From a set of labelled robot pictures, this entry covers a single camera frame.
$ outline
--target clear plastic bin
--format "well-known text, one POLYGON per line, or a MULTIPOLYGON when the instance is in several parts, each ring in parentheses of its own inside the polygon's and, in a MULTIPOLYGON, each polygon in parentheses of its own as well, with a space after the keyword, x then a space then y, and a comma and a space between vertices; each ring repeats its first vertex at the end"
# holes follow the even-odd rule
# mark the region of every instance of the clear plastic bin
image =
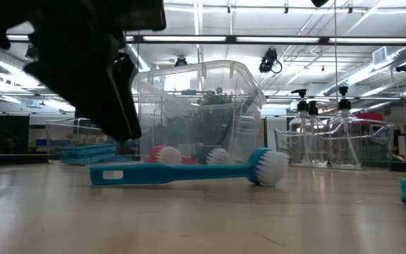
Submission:
POLYGON ((390 169, 393 157, 394 125, 369 119, 350 119, 350 121, 351 124, 359 126, 361 131, 354 132, 349 137, 343 135, 343 125, 338 125, 332 131, 320 133, 298 133, 275 129, 277 150, 289 155, 291 164, 293 164, 293 158, 295 157, 295 160, 299 161, 303 151, 293 150, 292 147, 295 145, 292 144, 303 142, 303 138, 309 140, 316 138, 321 144, 321 149, 310 150, 309 153, 313 157, 328 159, 334 169, 390 169), (352 144, 355 144, 351 146, 354 151, 348 145, 349 139, 352 144), (356 165, 336 163, 342 161, 339 155, 351 155, 352 152, 358 158, 356 165))
POLYGON ((48 159, 65 164, 130 162, 138 155, 138 142, 116 143, 89 119, 48 121, 48 159))
POLYGON ((266 98, 241 63, 213 61, 139 73, 133 89, 139 94, 144 162, 153 147, 166 145, 198 164, 215 147, 244 163, 260 144, 266 98))

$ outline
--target black spray nozzle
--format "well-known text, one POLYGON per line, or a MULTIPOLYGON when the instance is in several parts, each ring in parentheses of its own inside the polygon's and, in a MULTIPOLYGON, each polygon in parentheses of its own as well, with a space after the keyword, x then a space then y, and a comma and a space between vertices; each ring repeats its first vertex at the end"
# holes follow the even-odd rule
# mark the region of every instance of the black spray nozzle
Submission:
POLYGON ((298 90, 293 90, 291 93, 298 93, 300 98, 304 98, 305 95, 307 94, 306 89, 298 89, 298 90))
POLYGON ((317 101, 311 101, 309 102, 309 109, 308 112, 310 115, 315 115, 317 116, 319 114, 319 109, 317 109, 316 105, 317 101))
POLYGON ((347 94, 347 91, 349 90, 349 87, 340 87, 339 88, 339 93, 345 96, 347 94))
POLYGON ((307 94, 306 89, 299 89, 299 90, 294 90, 291 93, 298 93, 300 95, 300 102, 297 105, 297 110, 298 111, 307 111, 308 110, 308 103, 305 101, 305 95, 307 94))

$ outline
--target ceiling pipe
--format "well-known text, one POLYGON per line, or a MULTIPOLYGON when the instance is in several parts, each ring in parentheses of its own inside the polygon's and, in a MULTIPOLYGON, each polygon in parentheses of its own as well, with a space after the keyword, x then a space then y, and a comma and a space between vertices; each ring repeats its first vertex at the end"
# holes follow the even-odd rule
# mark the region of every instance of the ceiling pipe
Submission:
MULTIPOLYGON (((337 87, 350 87, 358 82, 366 80, 367 78, 372 77, 380 73, 380 70, 385 68, 394 68, 396 66, 400 66, 406 63, 406 47, 399 48, 399 47, 389 47, 387 48, 387 64, 386 65, 379 65, 375 66, 373 60, 369 60, 366 63, 354 68, 353 70, 347 72, 336 84, 336 80, 330 82, 326 87, 318 94, 329 96, 336 92, 337 87)), ((369 91, 365 93, 365 96, 373 95, 376 92, 369 91)))
MULTIPOLYGON (((312 19, 313 17, 314 17, 314 15, 311 15, 311 16, 308 18, 307 22, 305 22, 305 23, 303 24, 303 26, 299 29, 299 32, 297 33, 297 36, 299 36, 299 35, 302 34, 303 30, 308 26, 309 22, 311 21, 311 19, 312 19)), ((291 45, 288 45, 288 46, 286 47, 286 49, 283 51, 283 53, 281 53, 281 55, 280 55, 277 59, 280 61, 280 59, 283 58, 283 56, 286 54, 286 52, 288 52, 288 50, 289 50, 290 48, 291 48, 291 45)), ((261 81, 261 83, 259 84, 259 86, 261 87, 262 84, 265 84, 265 83, 266 83, 266 80, 269 81, 269 78, 270 78, 271 76, 273 76, 273 75, 274 75, 274 73, 270 72, 270 73, 267 75, 267 77, 265 77, 265 78, 261 81)))
POLYGON ((0 50, 0 72, 10 73, 14 76, 15 82, 26 87, 35 87, 40 82, 23 71, 25 63, 7 52, 0 50))
POLYGON ((345 34, 349 34, 350 32, 352 32, 355 28, 357 28, 358 25, 360 25, 361 23, 363 23, 363 21, 365 21, 370 15, 372 15, 374 12, 377 11, 377 9, 380 7, 380 5, 383 4, 382 0, 378 0, 374 6, 372 6, 372 8, 370 8, 352 27, 349 28, 349 30, 347 30, 345 32, 345 34))
MULTIPOLYGON (((366 99, 375 100, 376 98, 375 98, 375 97, 370 97, 370 95, 375 95, 375 94, 378 93, 378 92, 382 92, 382 91, 384 91, 384 90, 387 90, 387 89, 390 89, 390 88, 392 88, 392 87, 396 87, 396 86, 399 86, 399 85, 403 85, 403 84, 405 84, 405 83, 406 83, 406 77, 401 78, 401 79, 399 79, 399 80, 397 80, 397 81, 395 81, 395 82, 391 82, 391 83, 389 83, 389 84, 387 84, 387 85, 383 85, 383 86, 378 87, 378 88, 376 88, 376 89, 373 89, 373 90, 371 90, 371 91, 365 92, 364 94, 359 95, 358 97, 354 97, 354 98, 360 98, 360 99, 363 99, 363 100, 366 100, 366 99)), ((388 97, 388 98, 390 98, 389 100, 393 101, 393 100, 395 100, 395 98, 401 98, 401 97, 402 97, 402 96, 399 96, 399 95, 398 95, 398 96, 393 96, 393 97, 388 97)), ((372 107, 373 109, 376 109, 376 108, 383 107, 383 106, 386 106, 386 105, 389 104, 389 103, 387 103, 387 104, 380 103, 379 106, 377 106, 377 104, 376 104, 377 102, 380 102, 380 100, 375 100, 374 102, 370 103, 369 106, 367 107, 367 109, 370 109, 371 107, 372 107)), ((329 105, 327 105, 327 106, 323 109, 323 111, 324 111, 324 112, 332 112, 332 111, 335 111, 336 109, 337 109, 337 108, 335 107, 335 105, 330 103, 329 105)))
MULTIPOLYGON (((226 5, 205 5, 203 13, 226 13, 226 5)), ((286 6, 236 6, 231 7, 230 11, 240 13, 283 13, 286 6)), ((289 14, 314 14, 314 15, 331 15, 332 10, 329 7, 298 7, 289 6, 289 14)), ((193 13, 193 4, 164 4, 166 11, 188 12, 193 13)), ((354 13, 367 13, 371 8, 356 6, 353 8, 354 13)), ((337 8, 337 13, 348 13, 348 9, 337 8)), ((406 14, 406 6, 393 7, 393 8, 378 8, 373 14, 406 14)))
MULTIPOLYGON (((350 1, 347 0, 347 1, 343 4, 343 6, 341 7, 341 9, 344 9, 346 6, 348 6, 349 3, 350 3, 350 1)), ((335 13, 338 14, 338 9, 337 9, 337 8, 336 8, 336 9, 333 9, 333 12, 334 12, 335 10, 336 10, 335 13)), ((334 16, 333 16, 332 19, 330 19, 330 20, 327 22, 327 24, 325 24, 324 28, 325 28, 333 19, 334 19, 334 16)), ((330 50, 330 49, 331 49, 331 47, 323 48, 323 49, 317 54, 317 56, 314 57, 314 59, 309 62, 309 64, 307 64, 301 71, 297 72, 296 74, 294 74, 294 75, 292 76, 292 78, 286 83, 286 85, 285 85, 284 88, 287 88, 292 82, 294 82, 294 81, 300 76, 300 74, 302 74, 302 72, 303 72, 305 69, 308 69, 310 66, 312 66, 317 60, 319 60, 319 59, 320 59, 328 50, 330 50)))

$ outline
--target red object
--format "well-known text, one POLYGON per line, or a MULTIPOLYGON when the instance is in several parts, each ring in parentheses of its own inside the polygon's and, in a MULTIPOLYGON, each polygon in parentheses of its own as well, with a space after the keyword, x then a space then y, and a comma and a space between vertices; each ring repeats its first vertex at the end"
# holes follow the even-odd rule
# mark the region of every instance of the red object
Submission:
POLYGON ((358 113, 355 116, 360 119, 383 121, 383 116, 380 113, 358 113))
POLYGON ((164 147, 165 147, 165 145, 158 146, 158 147, 152 147, 151 150, 149 151, 149 157, 148 157, 147 163, 157 163, 158 153, 164 147))
POLYGON ((184 165, 198 165, 197 163, 197 158, 194 158, 192 156, 186 156, 181 158, 181 163, 184 165))

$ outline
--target table surface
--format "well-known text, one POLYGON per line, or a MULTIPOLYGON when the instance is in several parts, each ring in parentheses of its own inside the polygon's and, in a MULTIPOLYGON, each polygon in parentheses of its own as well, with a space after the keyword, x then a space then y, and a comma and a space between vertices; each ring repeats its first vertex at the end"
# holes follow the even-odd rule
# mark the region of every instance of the table surface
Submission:
POLYGON ((0 167, 0 253, 406 253, 400 178, 291 168, 278 188, 92 186, 84 167, 0 167))

